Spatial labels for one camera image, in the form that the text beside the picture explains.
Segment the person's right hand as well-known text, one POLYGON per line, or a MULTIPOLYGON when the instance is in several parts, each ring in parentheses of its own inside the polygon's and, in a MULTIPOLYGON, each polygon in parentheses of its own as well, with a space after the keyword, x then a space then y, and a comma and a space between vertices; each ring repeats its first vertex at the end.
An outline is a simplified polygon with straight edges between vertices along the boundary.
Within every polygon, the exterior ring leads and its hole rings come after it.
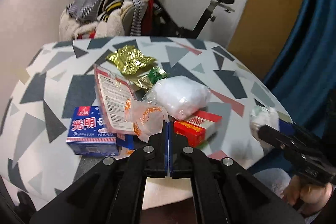
POLYGON ((304 202, 300 208, 305 215, 319 212, 327 204, 333 193, 331 183, 325 186, 316 186, 304 182, 303 178, 293 176, 289 185, 283 191, 283 200, 293 206, 300 199, 304 202))

